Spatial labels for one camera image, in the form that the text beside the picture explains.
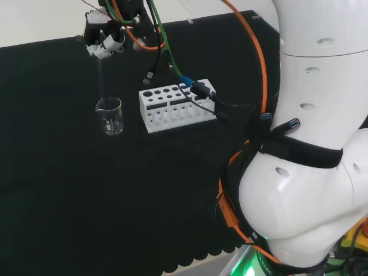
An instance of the black tablecloth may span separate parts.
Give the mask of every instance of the black tablecloth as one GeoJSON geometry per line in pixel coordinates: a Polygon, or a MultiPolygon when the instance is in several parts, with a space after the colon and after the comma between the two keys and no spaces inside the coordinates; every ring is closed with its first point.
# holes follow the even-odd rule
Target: black tablecloth
{"type": "MultiPolygon", "coordinates": [[[[252,11],[243,14],[263,48],[273,95],[278,33],[252,11]]],[[[260,99],[258,57],[233,14],[166,24],[166,32],[184,74],[208,78],[225,102],[260,99]]],[[[125,124],[108,137],[94,113],[96,61],[83,43],[0,49],[1,275],[155,276],[241,243],[214,217],[220,169],[240,131],[212,121],[147,134],[138,91],[155,58],[128,49],[103,60],[125,124]]],[[[161,71],[150,88],[176,82],[161,71]]]]}

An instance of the screw hole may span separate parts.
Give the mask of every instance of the screw hole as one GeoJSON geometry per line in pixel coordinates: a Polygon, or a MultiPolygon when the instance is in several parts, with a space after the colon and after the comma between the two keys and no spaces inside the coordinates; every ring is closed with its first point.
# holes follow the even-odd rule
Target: screw hole
{"type": "Polygon", "coordinates": [[[276,172],[281,175],[284,178],[288,178],[290,177],[290,174],[287,170],[283,169],[283,168],[275,168],[276,172]]]}
{"type": "Polygon", "coordinates": [[[352,165],[352,167],[354,168],[354,170],[355,170],[358,174],[360,174],[360,173],[361,173],[361,168],[359,167],[359,165],[358,165],[358,164],[354,163],[354,164],[352,165]]]}
{"type": "Polygon", "coordinates": [[[300,105],[300,108],[302,108],[304,110],[315,110],[316,109],[315,105],[312,105],[311,103],[310,104],[309,103],[302,103],[300,105]]]}
{"type": "Polygon", "coordinates": [[[150,97],[152,95],[153,95],[152,92],[149,92],[149,91],[143,93],[143,96],[145,97],[150,97]]]}

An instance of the black strap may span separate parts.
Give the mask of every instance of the black strap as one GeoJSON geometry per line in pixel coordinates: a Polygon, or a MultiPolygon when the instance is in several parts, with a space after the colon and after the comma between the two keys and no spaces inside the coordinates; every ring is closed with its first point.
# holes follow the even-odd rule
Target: black strap
{"type": "Polygon", "coordinates": [[[322,270],[328,262],[329,254],[319,264],[312,267],[294,267],[286,264],[274,263],[269,258],[265,257],[259,251],[256,253],[258,262],[266,275],[269,276],[284,276],[296,274],[311,274],[322,270]]]}
{"type": "Polygon", "coordinates": [[[259,150],[264,154],[314,168],[335,168],[343,157],[343,149],[322,148],[291,137],[274,134],[264,139],[259,150]]]}

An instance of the black cable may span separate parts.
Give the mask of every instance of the black cable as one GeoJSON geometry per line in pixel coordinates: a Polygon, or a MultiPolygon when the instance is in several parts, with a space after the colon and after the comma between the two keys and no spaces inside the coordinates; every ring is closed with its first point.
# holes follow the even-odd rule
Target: black cable
{"type": "Polygon", "coordinates": [[[180,85],[177,85],[178,87],[179,87],[179,89],[180,89],[180,91],[181,91],[181,93],[184,95],[184,97],[186,97],[193,105],[195,105],[195,106],[198,106],[199,108],[201,108],[201,109],[203,109],[203,110],[206,110],[207,112],[209,112],[209,113],[211,113],[211,114],[213,114],[213,115],[215,115],[215,113],[213,112],[213,111],[211,111],[211,110],[209,110],[209,109],[207,109],[207,108],[204,108],[203,106],[201,106],[201,105],[199,105],[199,104],[197,104],[196,102],[194,102],[191,98],[189,98],[186,94],[185,94],[185,92],[182,90],[182,88],[180,87],[180,85]]]}
{"type": "Polygon", "coordinates": [[[151,16],[152,16],[152,20],[153,20],[154,25],[155,25],[156,36],[157,36],[157,45],[158,45],[157,59],[156,59],[155,64],[152,66],[152,68],[150,70],[152,73],[155,74],[156,71],[157,71],[157,66],[158,66],[158,64],[160,62],[160,58],[161,58],[161,38],[160,38],[160,33],[159,33],[159,28],[158,28],[158,25],[157,25],[155,13],[154,13],[154,10],[152,8],[151,1],[150,0],[147,0],[147,5],[148,5],[148,8],[149,8],[149,10],[151,12],[151,16]]]}
{"type": "Polygon", "coordinates": [[[89,3],[88,3],[88,2],[86,2],[85,0],[82,0],[82,2],[83,2],[83,3],[85,3],[85,4],[87,4],[87,5],[89,5],[90,7],[94,8],[95,10],[98,10],[100,13],[106,14],[106,13],[104,13],[102,10],[100,10],[100,9],[96,8],[95,6],[93,6],[93,5],[89,4],[89,3]]]}
{"type": "Polygon", "coordinates": [[[359,235],[359,232],[361,231],[361,229],[363,228],[363,224],[361,224],[355,231],[354,233],[354,236],[353,236],[353,239],[351,241],[351,245],[350,245],[350,249],[349,249],[349,254],[348,254],[348,257],[345,258],[345,260],[337,265],[337,266],[329,266],[327,267],[324,272],[327,274],[327,273],[331,273],[331,272],[335,272],[335,271],[339,271],[341,269],[343,269],[343,273],[346,274],[347,273],[347,269],[349,267],[349,265],[351,265],[350,261],[351,259],[354,259],[355,257],[353,256],[353,253],[354,253],[354,248],[355,248],[355,244],[357,243],[357,238],[358,238],[358,235],[359,235]]]}
{"type": "Polygon", "coordinates": [[[221,194],[218,195],[218,199],[216,201],[216,206],[214,207],[214,217],[216,218],[217,206],[219,205],[221,197],[223,197],[225,191],[223,190],[221,194]]]}

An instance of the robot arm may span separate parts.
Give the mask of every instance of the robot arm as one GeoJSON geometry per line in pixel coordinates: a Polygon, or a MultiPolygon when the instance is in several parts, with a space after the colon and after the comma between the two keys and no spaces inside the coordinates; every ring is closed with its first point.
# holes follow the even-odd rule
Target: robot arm
{"type": "Polygon", "coordinates": [[[241,209],[273,255],[294,267],[320,263],[368,213],[368,2],[274,0],[280,24],[281,86],[273,128],[344,154],[334,168],[258,152],[240,187],[241,209]]]}

